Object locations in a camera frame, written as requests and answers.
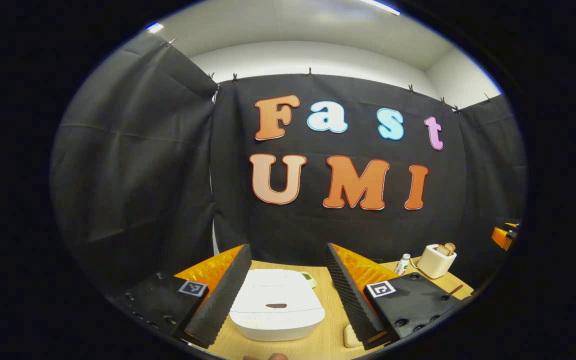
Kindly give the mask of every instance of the ceiling light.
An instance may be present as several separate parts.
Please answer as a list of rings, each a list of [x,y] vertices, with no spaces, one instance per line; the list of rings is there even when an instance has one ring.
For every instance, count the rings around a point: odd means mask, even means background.
[[[387,12],[389,12],[389,13],[391,13],[391,14],[395,14],[396,16],[398,16],[398,15],[400,14],[399,11],[393,9],[393,8],[390,7],[390,6],[384,5],[384,4],[382,4],[381,2],[377,2],[377,1],[374,1],[374,0],[359,0],[359,1],[362,2],[362,3],[370,4],[370,5],[374,6],[374,7],[378,7],[379,9],[386,10]]]
[[[153,34],[155,34],[156,32],[158,32],[159,30],[163,29],[164,25],[155,22],[153,23],[153,25],[150,25],[149,27],[147,27],[147,30]]]

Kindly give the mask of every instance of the small bottle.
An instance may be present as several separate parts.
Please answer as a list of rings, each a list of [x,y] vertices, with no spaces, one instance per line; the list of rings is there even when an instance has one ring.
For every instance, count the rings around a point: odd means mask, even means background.
[[[410,254],[404,253],[404,255],[401,257],[401,260],[399,260],[399,264],[397,264],[397,267],[395,268],[395,274],[402,276],[406,272],[409,262]]]

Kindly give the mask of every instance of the pink letter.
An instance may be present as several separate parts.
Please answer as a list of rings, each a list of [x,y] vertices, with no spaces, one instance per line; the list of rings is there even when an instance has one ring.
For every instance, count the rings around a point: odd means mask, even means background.
[[[425,119],[423,123],[428,127],[428,136],[430,137],[430,145],[439,151],[444,148],[444,142],[439,139],[439,132],[442,130],[442,126],[437,123],[434,116],[430,116]]]

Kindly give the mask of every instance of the blue letter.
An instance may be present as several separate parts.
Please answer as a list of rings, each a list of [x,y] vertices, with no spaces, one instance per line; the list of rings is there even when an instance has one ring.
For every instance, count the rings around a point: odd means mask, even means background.
[[[404,117],[400,112],[384,107],[377,111],[377,120],[381,123],[377,130],[382,138],[398,141],[404,137]]]
[[[336,102],[315,102],[310,111],[315,113],[308,116],[306,123],[316,132],[330,130],[333,133],[343,133],[348,129],[348,124],[344,121],[344,108]]]

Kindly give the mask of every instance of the black cloth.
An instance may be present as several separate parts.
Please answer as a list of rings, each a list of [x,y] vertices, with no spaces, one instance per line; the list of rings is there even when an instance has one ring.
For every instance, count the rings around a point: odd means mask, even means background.
[[[212,255],[217,84],[166,44],[144,32],[112,53],[55,135],[50,194],[62,239],[112,296]]]
[[[210,173],[215,198],[215,235],[220,250],[251,244],[254,260],[293,265],[323,266],[325,244],[332,242],[378,262],[399,260],[404,253],[421,255],[428,244],[457,239],[466,205],[466,151],[448,105],[408,89],[370,80],[333,75],[301,74],[247,77],[221,82],[213,112],[210,139]],[[258,141],[260,100],[295,95],[290,124],[280,124],[283,137]],[[345,111],[347,130],[315,131],[307,125],[311,105],[333,101]],[[378,132],[377,111],[400,112],[404,136],[384,139]],[[435,117],[441,125],[441,151],[430,144],[424,121]],[[297,198],[285,205],[266,203],[252,191],[250,155],[276,157],[270,171],[270,187],[286,187],[285,155],[302,155]],[[341,209],[322,205],[329,196],[331,168],[328,157],[352,159],[359,175],[368,162],[390,164],[384,182],[382,210]],[[412,176],[410,166],[428,168],[423,186],[423,208],[407,210]]]
[[[457,245],[458,256],[450,272],[477,288],[508,254],[492,240],[494,227],[519,223],[523,217],[528,185],[526,153],[505,95],[465,107],[456,116],[466,152],[468,191],[459,231],[466,243]],[[521,229],[517,241],[522,241]]]

